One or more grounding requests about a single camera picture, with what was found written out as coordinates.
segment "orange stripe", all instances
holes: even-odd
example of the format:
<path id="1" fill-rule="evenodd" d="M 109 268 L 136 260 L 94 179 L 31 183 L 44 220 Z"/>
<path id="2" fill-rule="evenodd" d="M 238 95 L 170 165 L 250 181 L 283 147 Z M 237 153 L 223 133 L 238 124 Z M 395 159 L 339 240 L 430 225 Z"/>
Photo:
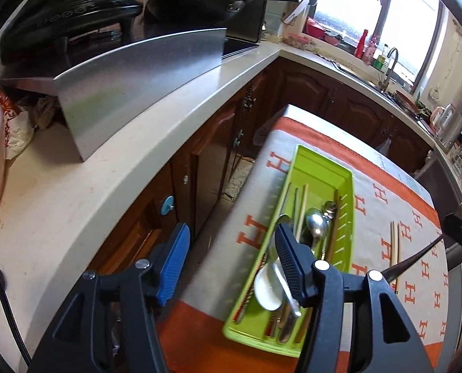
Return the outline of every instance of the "orange stripe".
<path id="1" fill-rule="evenodd" d="M 224 323 L 178 301 L 167 321 L 157 325 L 160 344 L 171 373 L 285 373 L 296 358 L 264 352 L 228 340 Z M 436 367 L 442 343 L 425 346 Z M 336 373 L 348 370 L 349 352 L 340 352 Z"/>
<path id="2" fill-rule="evenodd" d="M 438 214 L 433 207 L 428 205 L 418 194 L 406 187 L 406 185 L 398 179 L 392 177 L 376 164 L 362 157 L 359 153 L 333 140 L 331 137 L 327 137 L 317 132 L 317 130 L 311 129 L 303 123 L 290 118 L 280 118 L 275 124 L 274 130 L 282 130 L 283 132 L 298 137 L 304 142 L 333 155 L 337 159 L 341 159 L 371 179 L 377 181 L 383 187 L 391 190 L 391 192 L 408 202 L 414 209 L 430 220 L 437 228 L 441 228 Z"/>

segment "tablecloth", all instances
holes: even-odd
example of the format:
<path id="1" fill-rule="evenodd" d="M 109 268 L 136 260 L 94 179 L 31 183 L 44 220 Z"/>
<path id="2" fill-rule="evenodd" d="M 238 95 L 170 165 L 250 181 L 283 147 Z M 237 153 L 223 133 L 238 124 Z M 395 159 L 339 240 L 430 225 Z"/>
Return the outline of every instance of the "tablecloth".
<path id="1" fill-rule="evenodd" d="M 260 351 L 222 334 L 271 221 L 295 147 L 305 145 L 350 169 L 355 192 L 351 272 L 390 264 L 390 222 L 402 229 L 402 259 L 440 233 L 429 194 L 404 184 L 377 165 L 301 122 L 277 121 L 212 248 L 193 276 L 159 336 L 171 371 L 178 373 L 293 371 L 296 359 Z M 446 331 L 448 275 L 443 242 L 401 276 L 398 298 L 435 366 Z M 337 371 L 346 371 L 351 313 L 346 305 Z"/>

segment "white countertop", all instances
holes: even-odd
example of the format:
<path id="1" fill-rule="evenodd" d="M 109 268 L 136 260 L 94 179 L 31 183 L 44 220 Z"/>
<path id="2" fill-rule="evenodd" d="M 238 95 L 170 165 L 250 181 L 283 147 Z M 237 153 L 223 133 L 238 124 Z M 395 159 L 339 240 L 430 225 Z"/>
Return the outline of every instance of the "white countertop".
<path id="1" fill-rule="evenodd" d="M 432 137 L 404 112 L 331 62 L 268 42 L 226 59 L 161 99 L 84 163 L 63 126 L 36 133 L 7 170 L 0 203 L 0 268 L 31 354 L 69 290 L 138 194 L 215 111 L 278 56 L 363 93 L 435 148 Z M 0 352 L 12 368 L 25 370 L 1 307 Z"/>

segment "black cable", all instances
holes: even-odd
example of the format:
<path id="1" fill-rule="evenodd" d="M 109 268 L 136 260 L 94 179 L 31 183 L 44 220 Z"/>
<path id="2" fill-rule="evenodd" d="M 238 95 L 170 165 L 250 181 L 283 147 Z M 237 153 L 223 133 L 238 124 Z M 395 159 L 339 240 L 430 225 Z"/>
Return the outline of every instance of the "black cable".
<path id="1" fill-rule="evenodd" d="M 25 344 L 23 343 L 22 336 L 20 335 L 20 331 L 18 330 L 18 327 L 16 325 L 15 317 L 13 316 L 13 313 L 11 312 L 10 303 L 8 301 L 8 297 L 6 296 L 6 291 L 4 290 L 4 285 L 1 279 L 1 276 L 0 276 L 0 300 L 1 300 L 1 306 L 3 307 L 4 315 L 6 316 L 8 325 L 10 326 L 11 334 L 13 335 L 13 339 L 16 342 L 16 346 L 18 347 L 18 350 L 22 354 L 23 360 L 25 361 L 27 366 L 29 366 L 32 359 L 30 357 L 30 354 L 27 348 L 25 347 Z"/>

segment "metal screw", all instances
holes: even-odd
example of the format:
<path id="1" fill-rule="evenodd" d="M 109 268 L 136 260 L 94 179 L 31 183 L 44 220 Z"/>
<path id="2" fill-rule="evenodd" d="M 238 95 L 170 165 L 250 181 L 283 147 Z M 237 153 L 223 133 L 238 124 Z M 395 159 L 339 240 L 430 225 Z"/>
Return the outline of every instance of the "metal screw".
<path id="1" fill-rule="evenodd" d="M 150 266 L 150 261 L 148 261 L 148 260 L 137 260 L 135 265 L 136 265 L 137 269 L 146 269 L 146 268 L 148 268 L 148 266 Z"/>
<path id="2" fill-rule="evenodd" d="M 369 271 L 369 277 L 372 280 L 376 280 L 377 282 L 383 279 L 383 275 L 381 274 L 381 272 L 375 269 Z"/>
<path id="3" fill-rule="evenodd" d="M 329 264 L 324 260 L 317 260 L 314 263 L 314 266 L 319 270 L 328 270 L 329 269 Z"/>
<path id="4" fill-rule="evenodd" d="M 86 270 L 86 272 L 82 274 L 82 279 L 85 279 L 85 280 L 93 280 L 95 277 L 96 277 L 96 272 L 94 270 Z"/>

